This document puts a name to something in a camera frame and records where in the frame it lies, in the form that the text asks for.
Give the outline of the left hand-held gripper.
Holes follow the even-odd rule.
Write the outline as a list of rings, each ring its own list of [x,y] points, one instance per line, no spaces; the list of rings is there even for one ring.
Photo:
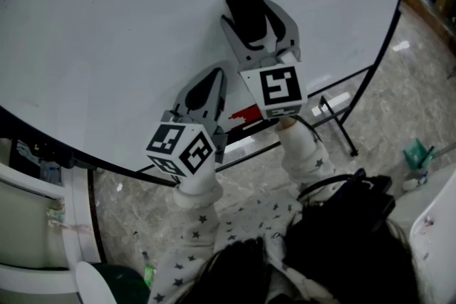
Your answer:
[[[144,154],[161,172],[193,177],[211,159],[223,161],[228,135],[217,123],[226,93],[222,68],[197,74],[181,89],[173,110],[182,115],[197,112],[197,121],[167,110],[162,121],[153,125]]]

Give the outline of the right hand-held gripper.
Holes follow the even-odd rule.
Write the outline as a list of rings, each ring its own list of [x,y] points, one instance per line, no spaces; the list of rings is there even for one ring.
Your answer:
[[[304,63],[300,60],[299,28],[278,4],[262,0],[264,14],[276,36],[277,54],[268,54],[263,45],[252,46],[240,37],[234,22],[221,16],[220,25],[240,63],[259,65],[239,74],[265,120],[292,117],[307,103]]]

